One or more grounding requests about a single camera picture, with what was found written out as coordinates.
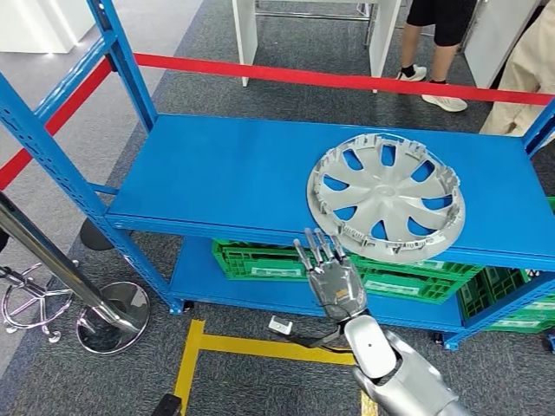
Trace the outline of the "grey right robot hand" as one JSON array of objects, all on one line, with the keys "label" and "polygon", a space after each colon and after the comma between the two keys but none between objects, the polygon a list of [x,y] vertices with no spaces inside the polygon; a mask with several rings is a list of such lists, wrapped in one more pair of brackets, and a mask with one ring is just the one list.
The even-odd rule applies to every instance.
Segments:
[{"label": "grey right robot hand", "polygon": [[293,241],[294,247],[305,268],[312,292],[325,316],[343,322],[367,310],[366,290],[338,236],[327,235],[319,228],[307,228],[304,234],[313,259],[306,254],[298,238]]}]

